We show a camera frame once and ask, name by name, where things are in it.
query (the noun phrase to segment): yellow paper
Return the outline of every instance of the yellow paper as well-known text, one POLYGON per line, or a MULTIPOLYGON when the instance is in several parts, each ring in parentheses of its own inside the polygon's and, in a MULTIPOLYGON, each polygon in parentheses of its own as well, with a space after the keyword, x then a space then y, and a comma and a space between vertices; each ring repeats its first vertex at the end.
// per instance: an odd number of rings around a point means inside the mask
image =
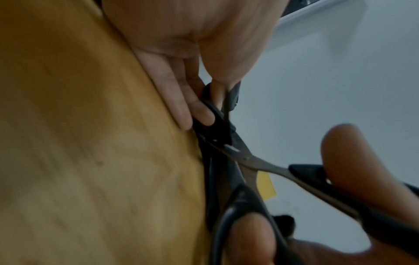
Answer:
POLYGON ((256 178, 256 186, 263 200, 267 200, 276 195, 271 178, 267 172, 259 171, 256 178))

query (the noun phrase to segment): hand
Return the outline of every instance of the hand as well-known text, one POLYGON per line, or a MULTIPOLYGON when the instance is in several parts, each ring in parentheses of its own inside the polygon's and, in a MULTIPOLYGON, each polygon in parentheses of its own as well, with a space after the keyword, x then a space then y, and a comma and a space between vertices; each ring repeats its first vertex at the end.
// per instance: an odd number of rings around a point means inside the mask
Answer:
MULTIPOLYGON (((382 165, 353 125, 331 129, 322 142, 323 166, 333 185, 419 230, 419 199, 382 165)), ((288 239, 288 246, 307 265, 419 264, 403 251, 371 239, 372 247, 345 254, 326 246, 288 239)), ((261 215, 236 221, 227 241, 227 255, 235 265, 272 264, 276 250, 273 230, 261 215)))
POLYGON ((221 108, 262 53, 288 0, 103 0, 179 127, 192 116, 211 125, 199 100, 199 56, 212 77, 210 96, 221 108))

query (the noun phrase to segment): gray background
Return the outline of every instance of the gray background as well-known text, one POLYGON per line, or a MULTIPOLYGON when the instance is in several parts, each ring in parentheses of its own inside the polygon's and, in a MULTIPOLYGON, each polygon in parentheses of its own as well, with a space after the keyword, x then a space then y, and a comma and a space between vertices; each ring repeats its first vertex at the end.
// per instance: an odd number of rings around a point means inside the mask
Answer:
MULTIPOLYGON (((418 14, 417 0, 347 0, 279 28, 232 113, 250 150, 279 165, 320 163, 323 135, 350 122, 397 177, 419 186, 418 14)), ((346 252, 369 246, 355 221, 271 179, 269 210, 296 218, 296 238, 346 252)))

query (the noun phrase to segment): scissors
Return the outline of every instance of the scissors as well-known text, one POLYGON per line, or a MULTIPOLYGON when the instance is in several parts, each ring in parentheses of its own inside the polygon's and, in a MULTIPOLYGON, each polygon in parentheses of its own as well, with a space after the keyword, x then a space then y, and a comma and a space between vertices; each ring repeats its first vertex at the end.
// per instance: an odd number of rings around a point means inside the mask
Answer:
MULTIPOLYGON (((212 231, 209 265, 220 265, 224 243, 233 223, 248 213, 263 215, 272 226, 277 243, 274 263, 303 265, 303 261, 287 248, 287 243, 268 212, 256 186, 258 171, 282 176, 304 190, 358 221, 363 230, 386 244, 393 245, 419 259, 419 231, 373 206, 335 189, 328 183, 322 165, 289 165, 283 168, 266 162, 247 148, 229 121, 229 112, 237 104, 238 83, 226 93, 223 112, 206 100, 209 84, 202 102, 214 113, 215 122, 206 127, 194 121, 194 130, 203 156, 206 184, 206 222, 212 231)), ((419 189, 406 186, 417 196, 419 189)))

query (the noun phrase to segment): scissor handle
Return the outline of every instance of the scissor handle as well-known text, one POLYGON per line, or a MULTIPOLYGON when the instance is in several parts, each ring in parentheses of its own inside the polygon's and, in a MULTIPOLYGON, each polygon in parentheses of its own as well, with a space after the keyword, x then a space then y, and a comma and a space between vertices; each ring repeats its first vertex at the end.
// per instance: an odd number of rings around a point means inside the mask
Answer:
POLYGON ((264 206, 263 202, 246 185, 239 185, 231 194, 224 214, 218 220, 216 228, 213 231, 213 241, 211 244, 209 265, 220 265, 224 248, 229 231, 233 223, 248 213, 259 213, 264 216, 272 226, 276 239, 276 256, 274 263, 277 265, 303 265, 301 259, 288 250, 286 243, 281 236, 278 227, 272 216, 264 206))
MULTIPOLYGON (((353 212, 339 208, 347 215, 357 219, 368 235, 378 241, 393 245, 413 257, 419 258, 419 231, 415 228, 335 189, 331 184, 327 183, 328 177, 322 165, 290 165, 288 169, 296 178, 308 186, 355 210, 356 214, 354 215, 353 212)), ((406 186, 419 197, 419 189, 417 187, 408 184, 406 186)))

